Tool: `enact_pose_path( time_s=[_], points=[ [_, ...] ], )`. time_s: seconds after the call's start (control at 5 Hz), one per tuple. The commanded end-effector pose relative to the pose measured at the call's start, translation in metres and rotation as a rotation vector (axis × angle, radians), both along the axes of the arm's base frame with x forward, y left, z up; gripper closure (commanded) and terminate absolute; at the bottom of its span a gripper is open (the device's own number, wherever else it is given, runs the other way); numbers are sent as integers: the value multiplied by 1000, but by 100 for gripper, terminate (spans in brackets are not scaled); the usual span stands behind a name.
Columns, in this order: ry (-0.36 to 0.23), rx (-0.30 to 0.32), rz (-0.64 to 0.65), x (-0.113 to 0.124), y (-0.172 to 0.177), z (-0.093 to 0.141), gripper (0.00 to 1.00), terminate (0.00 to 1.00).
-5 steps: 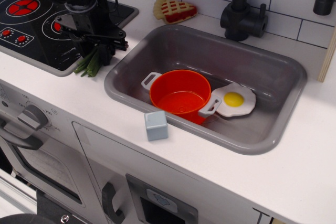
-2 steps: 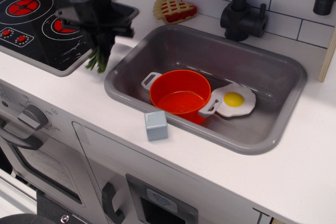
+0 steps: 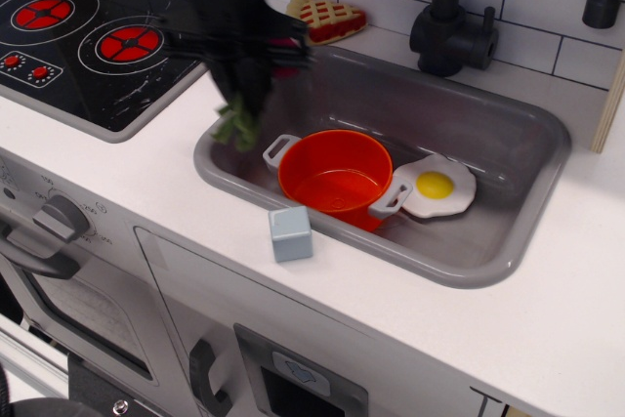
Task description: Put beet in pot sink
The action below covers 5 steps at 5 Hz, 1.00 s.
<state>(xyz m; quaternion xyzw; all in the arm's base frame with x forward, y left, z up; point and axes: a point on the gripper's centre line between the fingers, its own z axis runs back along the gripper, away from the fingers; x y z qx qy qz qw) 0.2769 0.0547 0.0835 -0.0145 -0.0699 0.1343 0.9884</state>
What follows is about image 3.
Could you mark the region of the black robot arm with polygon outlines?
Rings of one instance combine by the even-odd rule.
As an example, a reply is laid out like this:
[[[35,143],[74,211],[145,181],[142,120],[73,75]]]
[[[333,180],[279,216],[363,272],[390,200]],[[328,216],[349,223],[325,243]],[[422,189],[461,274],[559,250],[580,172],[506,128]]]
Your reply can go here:
[[[308,27],[266,0],[189,0],[159,24],[173,55],[203,61],[227,102],[239,101],[257,120],[280,68],[309,63]]]

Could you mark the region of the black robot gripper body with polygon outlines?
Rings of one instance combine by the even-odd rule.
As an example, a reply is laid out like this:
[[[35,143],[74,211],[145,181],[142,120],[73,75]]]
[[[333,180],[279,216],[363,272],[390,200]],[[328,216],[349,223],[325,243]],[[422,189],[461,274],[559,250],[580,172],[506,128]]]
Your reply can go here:
[[[233,63],[259,59],[271,68],[309,65],[307,26],[266,0],[189,0],[163,16],[169,48],[180,56]]]

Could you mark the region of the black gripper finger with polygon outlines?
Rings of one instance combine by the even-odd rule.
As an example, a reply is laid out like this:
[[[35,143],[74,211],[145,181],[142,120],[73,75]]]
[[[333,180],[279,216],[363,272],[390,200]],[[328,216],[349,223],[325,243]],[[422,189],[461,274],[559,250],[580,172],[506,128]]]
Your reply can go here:
[[[265,107],[267,96],[272,89],[271,67],[268,63],[241,63],[239,83],[243,107],[256,123]]]
[[[239,70],[241,58],[234,60],[211,60],[208,63],[212,79],[228,104],[243,104],[243,93],[240,84]]]

